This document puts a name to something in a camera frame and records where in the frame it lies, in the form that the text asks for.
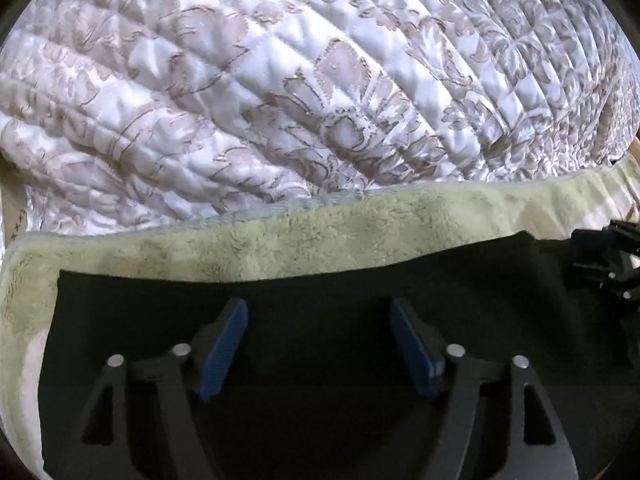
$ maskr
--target blue gripper pad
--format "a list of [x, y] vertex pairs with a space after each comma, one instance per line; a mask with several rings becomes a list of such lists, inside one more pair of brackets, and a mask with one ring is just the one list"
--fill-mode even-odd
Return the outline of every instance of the blue gripper pad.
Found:
[[391, 330], [419, 395], [435, 398], [438, 378], [444, 374], [445, 343], [433, 327], [423, 323], [405, 300], [393, 300], [389, 308]]
[[198, 371], [195, 391], [202, 402], [220, 393], [248, 323], [246, 302], [232, 298], [216, 322], [204, 326], [193, 338], [191, 346]]

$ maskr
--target white fabric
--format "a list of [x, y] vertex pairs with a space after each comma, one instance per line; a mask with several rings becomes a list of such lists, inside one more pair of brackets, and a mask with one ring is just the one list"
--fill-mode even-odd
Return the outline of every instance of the white fabric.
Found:
[[601, 0], [33, 0], [0, 150], [66, 234], [547, 178], [626, 151], [637, 65]]

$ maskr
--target metal pin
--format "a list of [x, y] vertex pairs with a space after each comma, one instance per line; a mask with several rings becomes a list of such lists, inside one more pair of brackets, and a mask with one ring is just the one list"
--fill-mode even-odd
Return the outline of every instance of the metal pin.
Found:
[[121, 355], [121, 354], [114, 354], [107, 359], [107, 364], [111, 368], [118, 368], [119, 366], [122, 366], [123, 363], [124, 363], [124, 355]]
[[464, 357], [466, 350], [462, 345], [451, 344], [447, 346], [447, 354], [451, 357]]
[[523, 370], [529, 368], [529, 360], [524, 357], [524, 355], [516, 355], [512, 361], [518, 368], [522, 368]]
[[171, 349], [176, 357], [185, 357], [191, 353], [191, 345], [189, 343], [178, 343]]

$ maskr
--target quilted bedspread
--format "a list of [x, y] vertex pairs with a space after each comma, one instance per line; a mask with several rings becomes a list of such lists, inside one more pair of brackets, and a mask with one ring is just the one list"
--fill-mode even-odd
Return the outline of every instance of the quilted bedspread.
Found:
[[626, 151], [639, 66], [601, 0], [33, 0], [0, 150], [66, 234], [548, 178]]

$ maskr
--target black bracket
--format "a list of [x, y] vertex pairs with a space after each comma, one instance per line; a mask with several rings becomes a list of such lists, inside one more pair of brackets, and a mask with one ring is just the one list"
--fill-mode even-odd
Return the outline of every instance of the black bracket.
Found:
[[[510, 364], [469, 357], [457, 344], [446, 346], [434, 327], [423, 323], [407, 301], [395, 300], [390, 317], [399, 350], [412, 372], [418, 393], [449, 392], [438, 445], [420, 474], [420, 480], [458, 480], [465, 465], [476, 420], [480, 389], [484, 384], [508, 381], [510, 421], [507, 459], [490, 480], [577, 480], [569, 442], [551, 401], [529, 360], [515, 356]], [[405, 322], [406, 327], [399, 327]], [[430, 388], [425, 383], [430, 381]], [[538, 424], [546, 427], [542, 443], [526, 442], [526, 397], [537, 405]]]
[[[416, 391], [430, 399], [448, 391], [449, 402], [438, 443], [422, 469], [420, 480], [458, 480], [476, 423], [484, 384], [510, 386], [509, 437], [506, 459], [492, 480], [577, 480], [574, 457], [549, 398], [529, 361], [512, 363], [470, 357], [460, 345], [447, 345], [438, 331], [422, 322], [407, 301], [395, 300], [389, 309], [391, 329], [414, 380]], [[188, 395], [200, 402], [220, 391], [233, 355], [247, 326], [242, 300], [231, 300], [211, 325], [191, 344], [177, 344], [159, 357], [127, 363], [111, 356], [78, 418], [66, 454], [54, 472], [59, 480], [148, 480], [133, 465], [127, 439], [127, 384], [152, 384], [158, 394], [160, 421], [156, 428], [166, 441], [168, 464], [156, 476], [177, 480], [221, 479], [212, 455], [200, 441]], [[105, 396], [110, 403], [108, 438], [92, 442], [92, 420]], [[536, 416], [546, 425], [548, 439], [526, 439], [526, 398], [534, 396]]]
[[613, 220], [601, 231], [576, 229], [571, 244], [574, 273], [610, 294], [625, 332], [629, 361], [640, 367], [640, 268], [631, 261], [631, 256], [640, 255], [640, 228]]

